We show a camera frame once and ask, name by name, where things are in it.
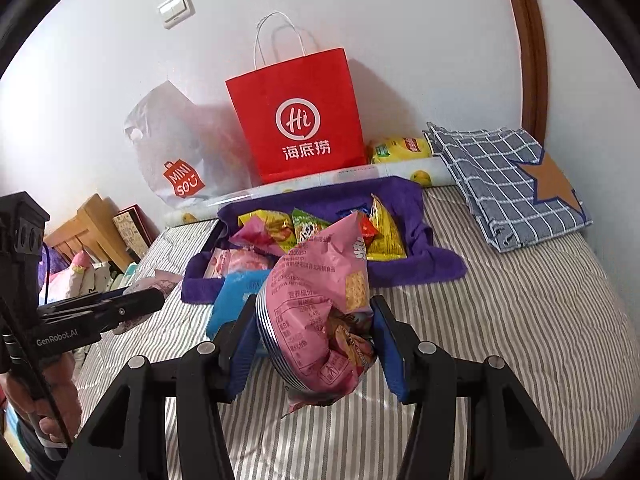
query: chip bag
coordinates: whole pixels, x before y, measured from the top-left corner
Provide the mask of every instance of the chip bag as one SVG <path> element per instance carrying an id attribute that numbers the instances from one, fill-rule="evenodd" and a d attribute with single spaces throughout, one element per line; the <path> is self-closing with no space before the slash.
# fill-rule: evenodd
<path id="1" fill-rule="evenodd" d="M 360 232 L 362 233 L 364 245 L 369 247 L 373 238 L 378 234 L 378 230 L 371 223 L 371 220 L 369 220 L 369 209 L 367 209 L 367 206 L 363 204 L 352 209 L 343 209 L 342 211 L 338 211 L 338 216 L 340 218 L 344 218 L 353 212 L 358 215 L 358 222 L 360 223 Z"/>
<path id="2" fill-rule="evenodd" d="M 289 412 L 350 394 L 376 358 L 366 248 L 351 214 L 285 254 L 256 299 L 258 329 Z"/>
<path id="3" fill-rule="evenodd" d="M 329 222 L 306 213 L 300 209 L 294 209 L 291 212 L 293 227 L 296 230 L 296 238 L 298 243 L 304 242 L 310 236 L 317 235 L 322 229 L 329 227 Z"/>
<path id="4" fill-rule="evenodd" d="M 266 256 L 249 249 L 220 249 L 216 247 L 203 277 L 222 278 L 234 272 L 267 269 L 271 269 L 271 264 Z"/>
<path id="5" fill-rule="evenodd" d="M 296 245 L 296 234 L 288 214 L 257 209 L 238 217 L 242 228 L 229 238 L 235 245 L 256 247 L 275 256 L 282 256 Z"/>
<path id="6" fill-rule="evenodd" d="M 427 158 L 431 156 L 431 148 L 425 138 L 395 137 L 371 146 L 370 153 L 372 164 L 385 164 Z"/>
<path id="7" fill-rule="evenodd" d="M 398 226 L 396 226 L 394 219 L 391 218 L 389 211 L 382 205 L 380 199 L 375 195 L 372 195 L 372 197 L 373 204 L 369 219 L 378 230 L 379 235 L 373 238 L 369 246 L 367 260 L 388 262 L 389 260 L 406 258 Z"/>
<path id="8" fill-rule="evenodd" d="M 246 300 L 251 294 L 258 293 L 268 275 L 268 269 L 228 273 L 207 322 L 206 334 L 209 339 L 213 341 L 220 327 L 226 322 L 238 319 Z M 260 355 L 265 356 L 262 345 L 258 348 Z"/>

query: wooden bed frame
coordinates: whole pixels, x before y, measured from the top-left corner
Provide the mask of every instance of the wooden bed frame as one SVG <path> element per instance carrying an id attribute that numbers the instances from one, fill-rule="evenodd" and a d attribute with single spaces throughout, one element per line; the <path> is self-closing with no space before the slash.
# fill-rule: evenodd
<path id="1" fill-rule="evenodd" d="M 83 248 L 89 249 L 102 261 L 111 260 L 124 272 L 133 262 L 127 246 L 113 224 L 116 211 L 94 194 L 78 208 L 78 214 L 62 224 L 44 242 L 71 260 Z"/>

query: human hand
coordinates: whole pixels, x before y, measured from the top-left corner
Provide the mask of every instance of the human hand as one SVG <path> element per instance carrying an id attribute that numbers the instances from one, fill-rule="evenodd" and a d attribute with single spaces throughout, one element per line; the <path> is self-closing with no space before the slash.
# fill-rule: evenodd
<path id="1" fill-rule="evenodd" d="M 71 380 L 74 366 L 74 358 L 70 352 L 67 352 L 62 354 L 58 361 L 43 370 L 44 377 L 51 387 L 51 393 L 71 438 L 78 432 L 82 417 L 82 409 L 78 401 L 78 390 Z M 10 372 L 0 374 L 0 387 L 24 420 L 29 420 L 28 414 L 30 413 L 44 416 L 40 420 L 42 432 L 49 435 L 52 442 L 64 442 L 62 430 L 53 417 L 51 406 L 46 399 L 31 399 L 24 384 L 13 377 Z"/>

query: hi logo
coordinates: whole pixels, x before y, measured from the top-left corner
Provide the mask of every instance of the hi logo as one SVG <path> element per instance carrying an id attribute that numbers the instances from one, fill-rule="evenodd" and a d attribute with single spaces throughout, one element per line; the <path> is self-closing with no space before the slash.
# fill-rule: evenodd
<path id="1" fill-rule="evenodd" d="M 320 128 L 320 112 L 311 101 L 288 99 L 276 111 L 276 126 L 287 139 L 307 140 Z"/>

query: folded cloth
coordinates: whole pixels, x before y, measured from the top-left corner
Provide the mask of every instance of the folded cloth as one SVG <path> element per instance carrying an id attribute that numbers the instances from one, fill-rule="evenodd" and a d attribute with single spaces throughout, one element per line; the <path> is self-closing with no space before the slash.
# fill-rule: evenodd
<path id="1" fill-rule="evenodd" d="M 593 223 L 549 154 L 525 130 L 425 131 L 486 241 L 505 253 Z"/>

